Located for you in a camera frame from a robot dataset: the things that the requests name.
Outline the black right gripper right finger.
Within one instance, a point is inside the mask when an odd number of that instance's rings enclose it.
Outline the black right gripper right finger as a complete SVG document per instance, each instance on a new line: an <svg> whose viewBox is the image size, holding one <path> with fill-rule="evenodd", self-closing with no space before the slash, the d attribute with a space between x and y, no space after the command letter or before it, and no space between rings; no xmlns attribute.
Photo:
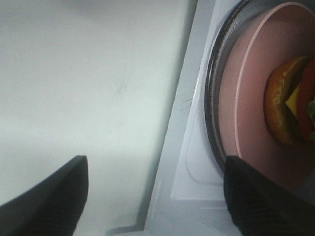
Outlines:
<svg viewBox="0 0 315 236"><path fill-rule="evenodd" d="M315 207L278 186L237 156L225 163L224 197L244 236L313 236Z"/></svg>

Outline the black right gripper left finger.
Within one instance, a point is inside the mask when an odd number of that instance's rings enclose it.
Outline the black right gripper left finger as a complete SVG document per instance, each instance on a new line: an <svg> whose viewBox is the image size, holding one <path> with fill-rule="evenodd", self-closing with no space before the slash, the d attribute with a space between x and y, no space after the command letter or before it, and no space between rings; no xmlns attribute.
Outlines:
<svg viewBox="0 0 315 236"><path fill-rule="evenodd" d="M86 204L88 162L75 156L45 180L0 207L2 236L71 236Z"/></svg>

